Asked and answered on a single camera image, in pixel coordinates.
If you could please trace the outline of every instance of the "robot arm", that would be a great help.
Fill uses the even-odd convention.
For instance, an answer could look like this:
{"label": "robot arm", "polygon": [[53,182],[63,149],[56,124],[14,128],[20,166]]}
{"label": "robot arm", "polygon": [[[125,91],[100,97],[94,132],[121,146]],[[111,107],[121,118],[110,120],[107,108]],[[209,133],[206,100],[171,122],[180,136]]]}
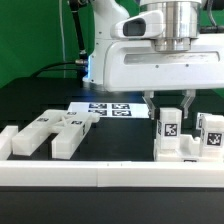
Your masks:
{"label": "robot arm", "polygon": [[88,2],[94,10],[95,50],[84,86],[143,91],[151,106],[154,91],[184,90],[185,118],[196,89],[224,87],[224,35],[199,35],[206,0],[137,1],[140,14],[132,18],[115,0]]}

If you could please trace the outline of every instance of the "green backdrop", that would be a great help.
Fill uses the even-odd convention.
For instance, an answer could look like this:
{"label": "green backdrop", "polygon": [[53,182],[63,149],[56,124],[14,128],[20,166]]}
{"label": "green backdrop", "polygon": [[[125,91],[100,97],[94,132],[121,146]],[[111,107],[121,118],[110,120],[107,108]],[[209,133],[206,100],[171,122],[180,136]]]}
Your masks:
{"label": "green backdrop", "polygon": [[[138,13],[133,0],[117,0],[129,11]],[[80,10],[85,45],[93,50],[93,14],[91,7]],[[215,12],[219,24],[224,24],[224,12]],[[208,25],[205,12],[201,24]],[[77,38],[67,0],[63,0],[66,60],[78,57]],[[39,68],[62,61],[62,44],[59,21],[59,0],[1,1],[0,13],[0,87],[17,77],[30,76]],[[44,76],[63,77],[63,72],[44,73]],[[75,77],[68,72],[67,77]]]}

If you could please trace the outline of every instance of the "metal cylinder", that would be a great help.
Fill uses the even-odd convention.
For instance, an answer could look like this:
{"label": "metal cylinder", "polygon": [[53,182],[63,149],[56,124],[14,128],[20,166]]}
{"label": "metal cylinder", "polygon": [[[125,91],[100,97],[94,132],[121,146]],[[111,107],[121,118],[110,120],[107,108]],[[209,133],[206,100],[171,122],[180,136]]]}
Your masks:
{"label": "metal cylinder", "polygon": [[199,10],[197,2],[161,2],[143,5],[141,12],[161,10],[164,15],[164,32],[155,38],[156,51],[190,50],[190,39],[199,34]]}

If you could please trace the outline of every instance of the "white plastic block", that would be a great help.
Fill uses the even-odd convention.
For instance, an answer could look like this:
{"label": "white plastic block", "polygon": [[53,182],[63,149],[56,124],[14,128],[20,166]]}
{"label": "white plastic block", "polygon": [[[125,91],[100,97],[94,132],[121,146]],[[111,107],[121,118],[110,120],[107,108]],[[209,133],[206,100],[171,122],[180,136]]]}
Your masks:
{"label": "white plastic block", "polygon": [[180,148],[182,111],[176,108],[161,108],[157,122],[156,144],[162,153]]}
{"label": "white plastic block", "polygon": [[204,116],[202,119],[200,156],[211,161],[222,161],[224,155],[224,117]]}
{"label": "white plastic block", "polygon": [[180,150],[183,157],[197,158],[199,156],[200,141],[200,138],[193,139],[192,135],[180,135]]}
{"label": "white plastic block", "polygon": [[30,156],[51,134],[48,127],[58,122],[64,111],[47,110],[13,139],[13,154]]}
{"label": "white plastic block", "polygon": [[99,118],[100,115],[97,113],[77,112],[52,141],[52,157],[55,159],[70,159],[88,133],[91,124],[98,122]]}
{"label": "white plastic block", "polygon": [[12,153],[11,139],[18,133],[17,126],[6,126],[0,134],[0,160],[7,160]]}

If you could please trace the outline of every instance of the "black tabletop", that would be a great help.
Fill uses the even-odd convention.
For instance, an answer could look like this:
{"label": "black tabletop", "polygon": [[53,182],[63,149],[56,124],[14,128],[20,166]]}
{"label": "black tabletop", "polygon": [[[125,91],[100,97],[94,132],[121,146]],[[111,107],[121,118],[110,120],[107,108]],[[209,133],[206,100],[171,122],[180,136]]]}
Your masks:
{"label": "black tabletop", "polygon": [[[156,93],[161,107],[179,106],[180,91]],[[0,128],[21,130],[47,109],[66,110],[70,102],[143,103],[141,93],[110,94],[81,89],[75,79],[20,78],[0,90]],[[224,101],[211,90],[197,91],[182,133],[193,134],[197,112],[224,113]],[[71,160],[151,161],[156,123],[150,119],[101,118]],[[30,157],[51,160],[49,139]],[[222,189],[0,187],[1,223],[210,224],[223,223]]]}
{"label": "black tabletop", "polygon": [[[159,107],[177,107],[181,91],[156,92]],[[80,88],[76,79],[19,78],[0,90],[0,128],[18,125],[21,130],[47,109],[67,110],[71,102],[144,103],[142,93],[108,93]],[[224,114],[224,100],[212,90],[197,91],[182,123],[182,133],[195,131],[197,112]],[[152,161],[156,122],[150,119],[101,118],[90,129],[71,160]],[[31,157],[11,155],[9,159],[51,160],[53,135]]]}

